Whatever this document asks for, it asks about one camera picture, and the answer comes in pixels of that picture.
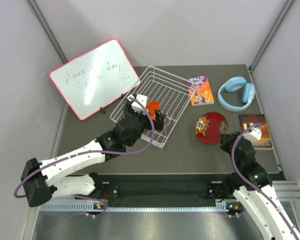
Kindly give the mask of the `orange plate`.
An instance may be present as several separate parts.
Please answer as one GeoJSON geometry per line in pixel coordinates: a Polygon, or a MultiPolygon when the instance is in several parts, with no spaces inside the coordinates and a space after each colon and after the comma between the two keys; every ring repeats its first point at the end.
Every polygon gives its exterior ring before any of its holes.
{"type": "Polygon", "coordinates": [[[151,116],[151,119],[155,121],[156,120],[156,110],[160,111],[161,106],[160,106],[159,102],[153,100],[148,103],[147,110],[151,116]]]}

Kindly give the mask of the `red floral plate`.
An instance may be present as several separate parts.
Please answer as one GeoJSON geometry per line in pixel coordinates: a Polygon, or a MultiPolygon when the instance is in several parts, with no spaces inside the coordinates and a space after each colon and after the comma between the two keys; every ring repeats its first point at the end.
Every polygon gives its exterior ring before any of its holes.
{"type": "Polygon", "coordinates": [[[218,112],[207,112],[195,123],[196,138],[204,145],[213,146],[220,143],[221,134],[228,131],[227,119],[218,112]]]}

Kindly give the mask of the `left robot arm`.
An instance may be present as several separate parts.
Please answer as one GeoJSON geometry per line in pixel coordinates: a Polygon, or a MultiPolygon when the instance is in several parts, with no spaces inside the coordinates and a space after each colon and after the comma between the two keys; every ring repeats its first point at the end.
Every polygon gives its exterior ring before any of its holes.
{"type": "Polygon", "coordinates": [[[148,117],[128,107],[125,116],[112,130],[79,149],[54,159],[28,160],[20,180],[29,207],[38,207],[51,199],[65,196],[99,198],[104,193],[104,185],[97,173],[80,176],[72,174],[125,155],[127,147],[132,147],[145,130],[162,131],[165,118],[165,114],[158,109],[154,111],[154,117],[148,117]]]}

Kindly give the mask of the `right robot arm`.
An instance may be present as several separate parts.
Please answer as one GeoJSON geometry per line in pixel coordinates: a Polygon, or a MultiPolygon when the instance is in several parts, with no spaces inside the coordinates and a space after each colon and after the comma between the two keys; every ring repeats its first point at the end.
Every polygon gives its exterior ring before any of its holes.
{"type": "Polygon", "coordinates": [[[265,240],[300,240],[300,232],[282,206],[273,182],[256,161],[252,143],[242,133],[221,134],[220,148],[229,154],[234,172],[223,180],[223,192],[237,199],[265,240]]]}

